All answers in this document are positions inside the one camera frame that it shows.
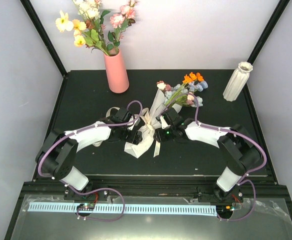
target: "white vase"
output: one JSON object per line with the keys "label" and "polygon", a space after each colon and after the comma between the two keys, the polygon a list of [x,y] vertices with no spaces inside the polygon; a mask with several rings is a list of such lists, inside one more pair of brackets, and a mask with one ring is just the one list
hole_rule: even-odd
{"label": "white vase", "polygon": [[242,61],[238,64],[238,68],[235,69],[230,77],[230,80],[223,93],[224,99],[227,101],[234,101],[237,99],[242,88],[245,86],[249,73],[252,71],[252,65],[246,61]]}

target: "white wrapping paper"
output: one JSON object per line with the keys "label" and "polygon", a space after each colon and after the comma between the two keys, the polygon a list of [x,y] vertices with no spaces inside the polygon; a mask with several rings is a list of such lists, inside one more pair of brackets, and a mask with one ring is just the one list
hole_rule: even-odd
{"label": "white wrapping paper", "polygon": [[[155,129],[161,128],[161,123],[157,121],[156,117],[165,109],[163,104],[165,100],[164,93],[158,89],[155,99],[152,103],[150,110],[145,108],[142,110],[141,119],[145,122],[139,131],[142,133],[142,141],[138,145],[134,145],[126,142],[124,151],[135,158],[139,158],[144,152],[146,152],[152,145],[154,141]],[[174,104],[173,108],[180,112],[181,106]],[[160,143],[156,143],[154,157],[159,155]]]}

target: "black table surface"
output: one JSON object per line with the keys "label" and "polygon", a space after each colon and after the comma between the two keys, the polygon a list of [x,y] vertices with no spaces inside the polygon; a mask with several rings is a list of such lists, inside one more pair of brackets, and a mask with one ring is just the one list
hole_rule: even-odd
{"label": "black table surface", "polygon": [[[132,100],[139,100],[144,108],[150,108],[156,95],[156,82],[162,80],[175,86],[190,72],[200,72],[209,88],[196,93],[203,98],[199,109],[199,120],[203,123],[231,127],[244,126],[256,140],[243,93],[238,99],[228,102],[223,91],[233,70],[128,70],[129,89],[122,94],[109,90],[104,70],[71,71],[62,95],[53,128],[63,131],[91,125],[104,117],[111,107],[126,107]],[[139,112],[139,106],[132,105],[131,111]],[[193,118],[195,108],[183,107],[180,114]],[[75,167],[86,175],[101,176],[219,176],[226,163],[216,147],[189,141],[175,141],[161,144],[160,155],[153,157],[152,147],[141,157],[135,158],[124,152],[123,141],[103,142],[100,147],[88,146],[77,153]],[[265,176],[263,168],[254,173]]]}

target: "white flower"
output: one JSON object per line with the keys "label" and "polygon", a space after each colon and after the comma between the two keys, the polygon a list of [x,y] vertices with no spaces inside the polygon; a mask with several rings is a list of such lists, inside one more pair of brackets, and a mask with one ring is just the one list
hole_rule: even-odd
{"label": "white flower", "polygon": [[97,4],[96,4],[95,0],[87,0],[87,4],[89,4],[90,7],[92,7],[92,8],[96,8],[97,7]]}
{"label": "white flower", "polygon": [[73,0],[75,5],[80,5],[84,2],[84,0]]}
{"label": "white flower", "polygon": [[195,98],[193,95],[190,95],[190,94],[187,95],[187,100],[194,101],[194,99]]}
{"label": "white flower", "polygon": [[89,10],[91,7],[89,6],[89,4],[83,2],[79,5],[79,8],[81,11],[86,12],[87,10]]}
{"label": "white flower", "polygon": [[88,17],[90,19],[93,19],[93,18],[98,19],[98,18],[100,18],[99,10],[97,8],[95,8],[95,7],[92,8],[92,9],[87,10],[87,14],[88,14]]}
{"label": "white flower", "polygon": [[166,87],[166,84],[164,83],[164,82],[161,82],[161,83],[158,83],[157,84],[157,87],[160,89],[160,90],[164,90],[165,89],[165,87]]}

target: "gray wall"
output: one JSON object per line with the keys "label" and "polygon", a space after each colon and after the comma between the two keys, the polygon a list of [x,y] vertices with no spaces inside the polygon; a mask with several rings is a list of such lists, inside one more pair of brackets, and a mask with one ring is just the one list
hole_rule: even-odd
{"label": "gray wall", "polygon": [[249,89],[278,181],[292,197],[292,1],[253,67]]}
{"label": "gray wall", "polygon": [[18,0],[0,1],[0,240],[43,142],[62,77]]}

